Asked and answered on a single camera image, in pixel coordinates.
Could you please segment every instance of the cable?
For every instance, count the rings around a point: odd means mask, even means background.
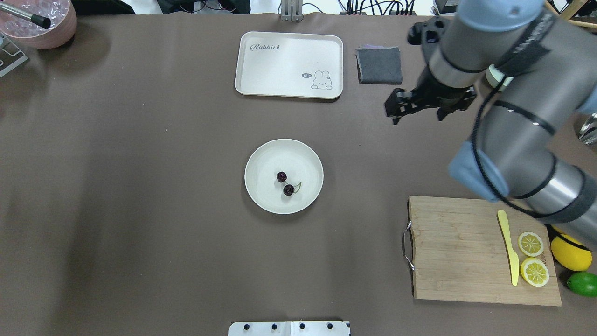
[[[387,3],[390,3],[390,2],[394,2],[394,0],[381,1],[381,2],[379,2],[379,4],[387,4]],[[366,10],[367,8],[371,8],[371,6],[363,7],[362,9]]]
[[[317,8],[317,10],[318,10],[320,13],[323,13],[323,12],[324,12],[324,11],[320,10],[320,9],[319,9],[319,7],[317,7],[316,5],[313,5],[313,4],[312,4],[312,3],[310,3],[310,2],[307,2],[306,4],[303,4],[303,6],[305,6],[305,5],[311,5],[311,6],[315,7],[315,8]]]
[[[377,0],[375,0],[375,3],[377,4],[377,8],[379,8],[379,14],[380,14],[380,15],[383,15],[383,14],[381,13],[381,5],[379,4],[379,2],[378,2]]]
[[[524,208],[519,207],[516,204],[510,202],[509,200],[507,200],[505,198],[505,196],[499,192],[499,190],[496,188],[496,186],[493,184],[493,182],[491,182],[491,180],[487,176],[487,172],[485,171],[485,168],[483,168],[483,164],[481,163],[481,158],[479,156],[478,146],[477,146],[477,135],[478,135],[478,131],[479,131],[479,125],[481,124],[481,115],[483,114],[483,110],[485,109],[485,107],[487,106],[489,101],[493,98],[493,96],[496,95],[496,93],[499,91],[501,86],[504,84],[504,82],[506,81],[506,78],[507,77],[504,76],[504,78],[501,79],[500,83],[496,87],[494,87],[493,90],[491,90],[491,93],[489,94],[489,96],[487,96],[485,98],[485,100],[483,101],[483,104],[481,104],[481,107],[479,108],[479,111],[477,112],[477,116],[475,118],[475,124],[473,126],[473,132],[470,134],[470,140],[473,145],[473,155],[475,156],[475,162],[477,163],[477,167],[479,168],[479,171],[481,172],[481,176],[483,176],[483,180],[489,186],[489,188],[491,189],[491,192],[497,198],[499,198],[500,201],[506,203],[512,209],[516,209],[522,213],[526,213],[527,215],[529,215],[533,218],[544,218],[549,215],[543,215],[543,214],[537,213],[532,210],[524,209]]]
[[[567,1],[566,4],[562,7],[560,13],[562,13],[566,8],[568,8],[568,6],[570,6],[570,2]]]
[[[196,10],[196,11],[188,11],[188,10],[185,10],[185,9],[183,8],[182,4],[180,4],[180,5],[179,5],[179,7],[180,7],[180,9],[181,9],[181,10],[183,10],[183,11],[185,11],[185,12],[187,12],[187,13],[191,13],[191,14],[193,14],[193,13],[197,13],[198,11],[202,10],[203,8],[205,8],[205,1],[200,1],[200,3],[202,3],[202,4],[203,4],[203,7],[199,8],[199,9],[198,9],[198,10]]]
[[[548,0],[547,3],[553,8],[553,10],[556,11],[556,13],[558,13],[558,15],[562,14],[562,12],[560,12],[560,10],[556,7],[556,4],[553,0]]]
[[[391,4],[389,4],[386,8],[385,11],[383,11],[382,15],[386,15],[386,13],[389,11],[389,15],[392,15],[392,8],[394,8],[395,5],[398,5],[398,9],[400,10],[400,8],[404,8],[403,4],[400,2],[400,0],[393,0],[391,1]]]
[[[224,7],[222,7],[221,4],[220,4],[220,8],[213,8],[213,7],[209,7],[208,5],[205,5],[205,6],[207,8],[209,8],[209,9],[211,9],[211,10],[214,10],[214,11],[223,11],[223,10],[227,11],[227,9],[225,9]]]

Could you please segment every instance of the table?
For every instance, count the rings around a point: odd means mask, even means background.
[[[393,126],[394,85],[358,84],[354,50],[398,45],[410,89],[424,63],[406,32],[426,19],[82,17],[67,47],[25,48],[31,60],[0,82],[0,334],[226,335],[233,321],[299,319],[372,336],[594,333],[597,301],[562,284],[558,308],[413,298],[407,197],[476,198],[447,165],[480,101]],[[237,93],[250,30],[340,37],[343,94]],[[551,149],[595,176],[573,122]],[[250,154],[277,138],[324,165],[318,199],[293,215],[260,209],[243,183]]]

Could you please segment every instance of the yellow lemon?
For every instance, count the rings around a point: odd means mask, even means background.
[[[570,237],[567,234],[562,234],[561,237],[555,237],[552,240],[552,254],[556,260],[572,271],[586,271],[593,262],[593,255],[591,251],[584,250],[577,246],[568,243],[567,240],[579,244],[578,240]]]
[[[543,253],[543,241],[536,233],[525,232],[518,236],[518,248],[528,256],[538,256]]]
[[[532,256],[522,262],[521,275],[523,279],[535,287],[543,287],[549,280],[549,272],[543,261]]]
[[[555,226],[555,225],[552,225],[552,228],[553,228],[554,230],[556,230],[558,233],[561,233],[561,234],[565,234],[565,233],[566,233],[566,232],[562,231],[562,229],[558,228],[558,227],[557,227],[557,226]]]

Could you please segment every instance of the metal handle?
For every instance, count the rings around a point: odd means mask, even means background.
[[[23,20],[32,22],[44,29],[48,29],[51,26],[51,22],[47,17],[30,13],[28,11],[22,10],[21,8],[11,6],[11,5],[5,4],[3,2],[0,2],[0,11],[3,11],[8,14],[12,14],[16,17],[23,19]]]
[[[407,232],[408,230],[413,226],[413,222],[412,221],[408,221],[408,225],[407,228],[404,229],[404,232],[402,233],[402,255],[404,256],[404,259],[407,260],[408,265],[410,266],[411,271],[414,271],[414,265],[411,263],[410,259],[408,259],[407,257],[407,250],[406,250],[406,236],[407,236]]]

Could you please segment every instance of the white tray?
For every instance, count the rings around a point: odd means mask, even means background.
[[[234,87],[242,94],[333,99],[342,93],[342,40],[333,35],[248,32]]]

